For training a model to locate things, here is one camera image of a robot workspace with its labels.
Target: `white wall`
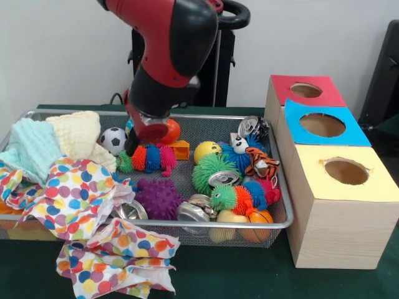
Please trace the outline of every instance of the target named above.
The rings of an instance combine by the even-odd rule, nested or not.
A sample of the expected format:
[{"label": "white wall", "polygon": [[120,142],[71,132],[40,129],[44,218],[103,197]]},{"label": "white wall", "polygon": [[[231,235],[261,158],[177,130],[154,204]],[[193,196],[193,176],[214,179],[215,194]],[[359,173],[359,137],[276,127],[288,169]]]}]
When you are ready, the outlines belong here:
[{"label": "white wall", "polygon": [[40,103],[109,102],[132,77],[130,28],[96,0],[2,0],[0,138]]},{"label": "white wall", "polygon": [[270,74],[329,75],[356,117],[398,0],[242,0],[229,106],[264,107]]},{"label": "white wall", "polygon": [[[242,0],[229,106],[263,107],[270,74],[330,75],[358,115],[397,0]],[[0,138],[39,103],[103,104],[132,76],[130,29],[95,0],[0,4]]]}]

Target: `polka dot fabric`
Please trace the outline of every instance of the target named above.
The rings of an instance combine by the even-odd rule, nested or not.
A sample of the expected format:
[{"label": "polka dot fabric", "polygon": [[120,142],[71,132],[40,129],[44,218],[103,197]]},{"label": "polka dot fabric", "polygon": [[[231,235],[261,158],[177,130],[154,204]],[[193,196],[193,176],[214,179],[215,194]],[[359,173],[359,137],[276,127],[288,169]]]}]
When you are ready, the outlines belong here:
[{"label": "polka dot fabric", "polygon": [[56,261],[57,273],[72,280],[77,298],[114,291],[147,298],[151,288],[174,292],[169,259],[179,245],[177,238],[113,219],[88,241],[67,241]]},{"label": "polka dot fabric", "polygon": [[58,159],[41,195],[26,206],[18,223],[32,215],[60,239],[89,239],[111,213],[115,190],[103,166],[87,159]]},{"label": "polka dot fabric", "polygon": [[2,213],[15,214],[13,209],[24,209],[41,191],[40,185],[29,183],[23,178],[22,170],[10,171],[0,162],[0,199],[10,207],[8,211],[1,210]]}]

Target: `yellow ball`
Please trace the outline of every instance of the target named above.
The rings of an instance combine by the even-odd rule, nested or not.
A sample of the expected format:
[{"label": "yellow ball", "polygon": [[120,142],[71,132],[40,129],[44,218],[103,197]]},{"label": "yellow ball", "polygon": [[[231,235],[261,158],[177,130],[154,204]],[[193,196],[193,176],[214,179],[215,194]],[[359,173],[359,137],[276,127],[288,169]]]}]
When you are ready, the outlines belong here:
[{"label": "yellow ball", "polygon": [[221,147],[214,141],[204,141],[200,143],[194,151],[194,161],[198,164],[200,159],[204,158],[206,154],[220,154],[222,152]]}]

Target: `handle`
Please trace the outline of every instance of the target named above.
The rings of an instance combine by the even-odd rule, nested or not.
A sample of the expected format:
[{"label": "handle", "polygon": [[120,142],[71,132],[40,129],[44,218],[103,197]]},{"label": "handle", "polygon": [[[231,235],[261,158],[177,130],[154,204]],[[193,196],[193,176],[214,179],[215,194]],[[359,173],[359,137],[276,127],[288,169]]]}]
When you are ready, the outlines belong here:
[{"label": "handle", "polygon": [[251,12],[249,9],[232,0],[223,1],[223,10],[235,14],[235,16],[219,16],[219,29],[235,30],[248,26],[251,20]]}]

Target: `red box top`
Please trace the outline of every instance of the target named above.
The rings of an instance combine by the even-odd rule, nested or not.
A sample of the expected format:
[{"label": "red box top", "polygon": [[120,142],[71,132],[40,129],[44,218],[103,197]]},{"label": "red box top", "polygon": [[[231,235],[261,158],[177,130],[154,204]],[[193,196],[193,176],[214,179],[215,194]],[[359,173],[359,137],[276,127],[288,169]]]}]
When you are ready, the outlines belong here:
[{"label": "red box top", "polygon": [[271,75],[271,80],[281,106],[287,98],[307,106],[347,106],[330,77]]}]

